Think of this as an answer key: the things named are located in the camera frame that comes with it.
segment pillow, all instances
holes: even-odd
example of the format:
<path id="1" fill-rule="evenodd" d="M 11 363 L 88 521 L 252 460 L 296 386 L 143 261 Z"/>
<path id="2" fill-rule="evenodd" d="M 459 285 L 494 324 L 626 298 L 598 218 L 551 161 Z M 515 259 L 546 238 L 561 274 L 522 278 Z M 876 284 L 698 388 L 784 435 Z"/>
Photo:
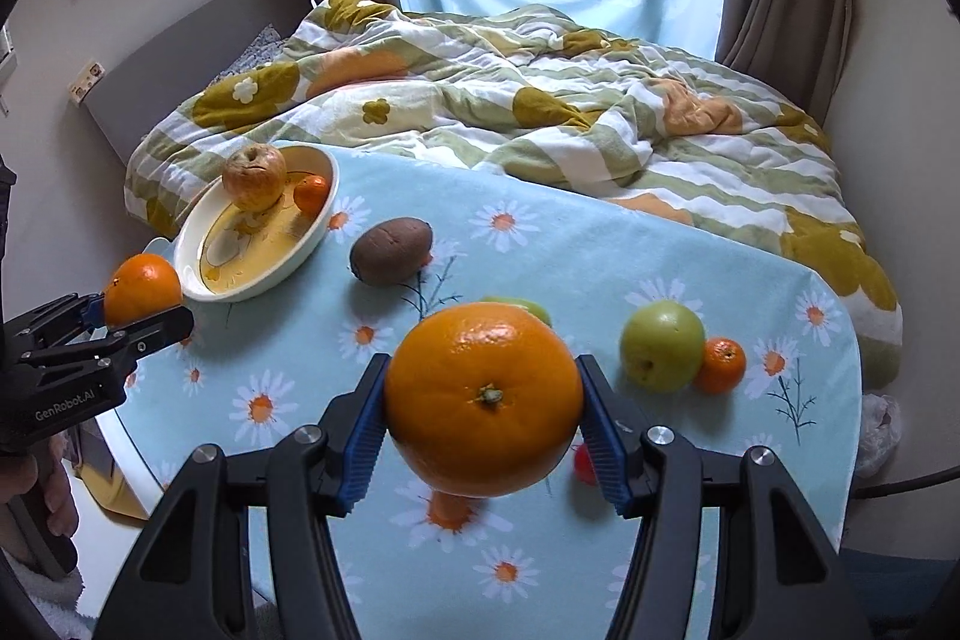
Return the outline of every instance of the pillow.
<path id="1" fill-rule="evenodd" d="M 258 66 L 266 66 L 272 60 L 279 57 L 283 52 L 283 37 L 277 33 L 277 29 L 272 25 L 267 25 L 256 39 L 247 45 L 247 48 L 240 53 L 240 57 L 231 63 L 224 71 L 210 80 L 210 85 L 219 82 L 224 77 L 237 76 L 244 71 L 252 71 Z"/>

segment apple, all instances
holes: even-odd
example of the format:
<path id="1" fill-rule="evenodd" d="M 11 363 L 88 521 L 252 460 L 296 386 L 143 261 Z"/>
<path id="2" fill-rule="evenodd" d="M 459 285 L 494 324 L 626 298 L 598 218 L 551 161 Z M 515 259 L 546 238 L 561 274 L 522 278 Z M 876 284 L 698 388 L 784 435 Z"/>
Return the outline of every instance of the apple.
<path id="1" fill-rule="evenodd" d="M 536 317 L 536 319 L 541 319 L 544 323 L 553 328 L 553 321 L 550 320 L 550 314 L 536 302 L 527 301 L 526 299 L 515 299 L 510 296 L 484 296 L 480 301 L 482 302 L 499 302 L 500 304 L 512 304 L 515 307 L 520 307 L 528 311 L 531 316 Z"/>
<path id="2" fill-rule="evenodd" d="M 263 212 L 277 203 L 287 184 L 287 162 L 272 145 L 250 145 L 227 158 L 224 190 L 237 209 Z"/>
<path id="3" fill-rule="evenodd" d="M 641 307 L 620 335 L 620 361 L 642 389 L 683 389 L 704 360 L 704 324 L 679 302 L 664 299 Z"/>
<path id="4" fill-rule="evenodd" d="M 597 475 L 593 471 L 593 461 L 587 451 L 587 443 L 580 443 L 573 452 L 573 474 L 580 482 L 597 485 Z"/>

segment potato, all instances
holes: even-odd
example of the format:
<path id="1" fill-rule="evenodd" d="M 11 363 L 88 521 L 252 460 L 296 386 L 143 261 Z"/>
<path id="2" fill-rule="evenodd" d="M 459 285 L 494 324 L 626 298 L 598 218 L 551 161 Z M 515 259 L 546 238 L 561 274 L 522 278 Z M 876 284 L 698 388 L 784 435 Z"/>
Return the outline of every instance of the potato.
<path id="1" fill-rule="evenodd" d="M 433 229 L 417 218 L 377 223 L 350 249 L 350 271 L 369 286 L 394 286 L 430 260 Z"/>

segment black cable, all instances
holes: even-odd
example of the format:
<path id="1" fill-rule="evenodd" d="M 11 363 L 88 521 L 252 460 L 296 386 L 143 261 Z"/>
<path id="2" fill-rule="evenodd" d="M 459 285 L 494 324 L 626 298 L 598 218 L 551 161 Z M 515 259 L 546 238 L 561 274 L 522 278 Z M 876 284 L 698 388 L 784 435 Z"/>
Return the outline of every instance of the black cable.
<path id="1" fill-rule="evenodd" d="M 931 485 L 941 485 L 941 483 L 957 480 L 960 477 L 960 464 L 949 469 L 934 472 L 922 477 L 911 477 L 910 480 L 899 480 L 899 482 L 885 482 L 880 485 L 868 485 L 853 491 L 853 499 L 877 499 L 878 497 L 889 497 L 893 494 L 905 494 L 907 491 L 917 491 L 921 488 L 929 488 Z"/>

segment light blue tablecloth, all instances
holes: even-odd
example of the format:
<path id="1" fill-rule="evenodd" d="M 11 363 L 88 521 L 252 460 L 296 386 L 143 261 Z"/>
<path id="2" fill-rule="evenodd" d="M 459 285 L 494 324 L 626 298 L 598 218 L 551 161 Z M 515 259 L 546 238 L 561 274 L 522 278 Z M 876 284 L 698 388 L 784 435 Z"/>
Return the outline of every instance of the light blue tablecloth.
<path id="1" fill-rule="evenodd" d="M 404 287 L 360 284 L 347 255 L 363 229 L 414 215 L 435 235 L 421 290 L 427 305 L 485 295 L 539 302 L 574 354 L 596 356 L 657 423 L 728 453 L 772 447 L 839 539 L 859 431 L 859 363 L 846 311 L 816 274 L 584 196 L 395 156 L 332 152 L 342 167 L 340 227 L 270 292 L 232 306 L 192 305 L 197 330 L 189 345 L 141 362 L 119 413 L 157 480 L 172 480 L 200 443 L 240 453 L 316 421 L 334 395 L 355 386 L 374 352 L 397 347 L 418 321 L 410 302 L 419 299 Z M 618 381 L 624 322 L 666 296 L 697 311 L 708 335 L 747 350 L 747 377 L 729 396 L 690 389 L 659 396 Z M 819 326 L 809 313 L 822 314 Z M 782 386 L 767 371 L 781 357 Z M 388 437 L 367 499 L 330 522 L 365 638 L 604 635 L 637 522 L 617 518 L 597 489 L 574 479 L 572 453 L 546 482 L 477 506 L 459 533 L 429 523 L 427 496 Z M 716 541 L 716 514 L 707 511 L 689 638 L 707 635 Z M 499 570 L 513 581 L 494 575 L 501 562 L 514 565 Z M 256 588 L 271 595 L 259 512 L 251 566 Z"/>

